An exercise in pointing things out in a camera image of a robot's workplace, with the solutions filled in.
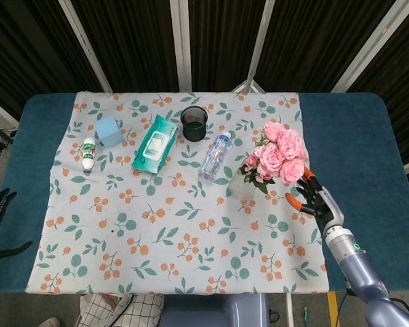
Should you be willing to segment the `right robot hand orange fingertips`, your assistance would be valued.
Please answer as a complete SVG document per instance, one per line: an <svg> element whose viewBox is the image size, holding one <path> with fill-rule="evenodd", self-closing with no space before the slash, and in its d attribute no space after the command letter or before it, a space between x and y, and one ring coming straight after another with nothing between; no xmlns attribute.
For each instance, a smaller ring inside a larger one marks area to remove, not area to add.
<svg viewBox="0 0 409 327"><path fill-rule="evenodd" d="M343 212L330 192L318 182L309 168L304 168L303 176L297 184L296 190L305 198L306 203L300 202L291 193L286 193L285 199L291 207L296 211L312 215L324 236L330 234L334 228L343 226Z"/></svg>

